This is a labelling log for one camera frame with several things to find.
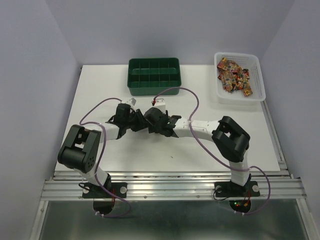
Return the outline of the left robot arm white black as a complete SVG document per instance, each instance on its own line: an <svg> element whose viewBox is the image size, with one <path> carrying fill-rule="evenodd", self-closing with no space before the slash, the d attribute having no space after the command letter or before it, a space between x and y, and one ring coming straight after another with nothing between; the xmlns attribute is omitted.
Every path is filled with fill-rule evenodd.
<svg viewBox="0 0 320 240"><path fill-rule="evenodd" d="M107 140L118 140L127 130L138 132L148 127L142 112L128 103L118 104L115 114L106 122L94 121L74 124L59 150L57 160L82 175L100 197L111 193L111 176L99 167Z"/></svg>

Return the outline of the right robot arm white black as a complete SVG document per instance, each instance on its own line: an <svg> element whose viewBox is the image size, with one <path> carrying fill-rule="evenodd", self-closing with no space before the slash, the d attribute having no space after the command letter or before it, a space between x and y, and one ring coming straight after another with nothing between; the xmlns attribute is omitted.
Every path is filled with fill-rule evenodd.
<svg viewBox="0 0 320 240"><path fill-rule="evenodd" d="M149 132L173 138L194 138L198 144L217 162L230 169L231 179L227 189L235 195L249 190L251 174L247 160L250 135L231 117L223 116L216 121L201 121L169 116L156 107L150 108L144 118L149 124ZM220 154L228 161L223 163L201 143L213 142Z"/></svg>

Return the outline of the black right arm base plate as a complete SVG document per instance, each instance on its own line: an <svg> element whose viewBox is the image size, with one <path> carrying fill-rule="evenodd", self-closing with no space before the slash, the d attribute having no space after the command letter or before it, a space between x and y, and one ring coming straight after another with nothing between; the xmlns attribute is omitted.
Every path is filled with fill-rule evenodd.
<svg viewBox="0 0 320 240"><path fill-rule="evenodd" d="M215 196L218 198L244 198L260 197L258 183L250 181L245 186L237 185L231 181L220 181L214 183Z"/></svg>

